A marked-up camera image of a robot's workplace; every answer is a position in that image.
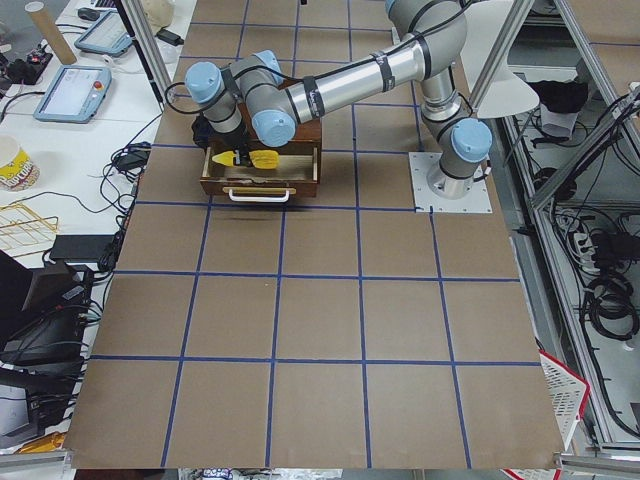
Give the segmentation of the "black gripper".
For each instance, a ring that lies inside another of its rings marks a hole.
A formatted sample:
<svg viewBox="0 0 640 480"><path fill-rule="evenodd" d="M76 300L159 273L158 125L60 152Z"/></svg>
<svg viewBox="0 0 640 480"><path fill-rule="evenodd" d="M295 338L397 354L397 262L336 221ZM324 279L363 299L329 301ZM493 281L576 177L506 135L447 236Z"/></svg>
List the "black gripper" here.
<svg viewBox="0 0 640 480"><path fill-rule="evenodd" d="M222 140L235 151L235 166L253 166L249 149L249 132L245 124L239 124L232 131L223 133Z"/></svg>

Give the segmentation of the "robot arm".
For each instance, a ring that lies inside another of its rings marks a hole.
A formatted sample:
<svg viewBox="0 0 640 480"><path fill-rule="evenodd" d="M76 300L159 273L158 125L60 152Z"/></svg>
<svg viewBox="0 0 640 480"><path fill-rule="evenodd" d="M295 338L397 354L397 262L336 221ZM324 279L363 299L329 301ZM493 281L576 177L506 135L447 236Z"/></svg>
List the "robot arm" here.
<svg viewBox="0 0 640 480"><path fill-rule="evenodd" d="M468 36L462 1L388 1L386 13L401 36L395 46L336 70L285 86L275 54L254 53L224 68L193 64L184 80L203 120L226 143L235 166L253 166L249 135L270 149L287 145L298 126L409 82L421 85L421 117L442 153L427 175L429 188L446 199L464 197L479 181L492 134L472 118L455 86L451 66Z"/></svg>

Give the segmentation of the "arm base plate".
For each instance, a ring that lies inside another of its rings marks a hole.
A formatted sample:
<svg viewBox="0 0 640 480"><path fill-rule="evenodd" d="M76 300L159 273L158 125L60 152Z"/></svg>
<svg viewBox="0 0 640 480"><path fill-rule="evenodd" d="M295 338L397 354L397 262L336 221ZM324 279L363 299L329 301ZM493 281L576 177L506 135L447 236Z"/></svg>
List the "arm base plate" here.
<svg viewBox="0 0 640 480"><path fill-rule="evenodd" d="M484 171L478 164L463 180L440 169L439 152L410 152L409 164L415 209L419 213L490 214L492 212Z"/></svg>

